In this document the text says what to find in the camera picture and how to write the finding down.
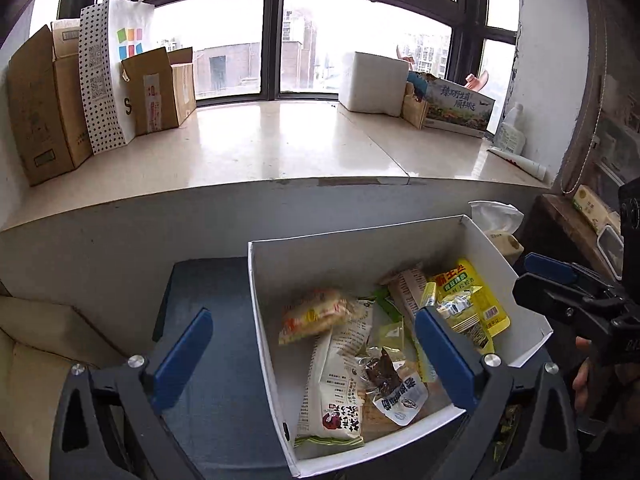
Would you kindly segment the person's right hand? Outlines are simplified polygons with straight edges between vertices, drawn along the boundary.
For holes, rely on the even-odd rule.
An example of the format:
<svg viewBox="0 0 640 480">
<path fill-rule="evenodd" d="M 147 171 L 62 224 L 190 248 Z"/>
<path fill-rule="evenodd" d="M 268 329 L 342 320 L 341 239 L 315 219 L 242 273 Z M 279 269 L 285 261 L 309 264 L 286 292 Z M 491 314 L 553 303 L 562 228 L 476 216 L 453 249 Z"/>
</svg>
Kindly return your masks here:
<svg viewBox="0 0 640 480">
<path fill-rule="evenodd" d="M 605 386 L 611 377 L 606 374 L 615 373 L 618 393 L 614 394 L 615 405 L 608 418 L 608 428 L 619 432 L 639 431 L 639 364 L 617 364 L 614 368 L 601 368 L 593 361 L 596 352 L 591 349 L 591 341 L 577 336 L 576 348 L 588 356 L 579 367 L 573 380 L 574 408 L 578 414 L 596 420 L 598 411 L 603 411 L 603 398 L 608 394 Z"/>
</svg>

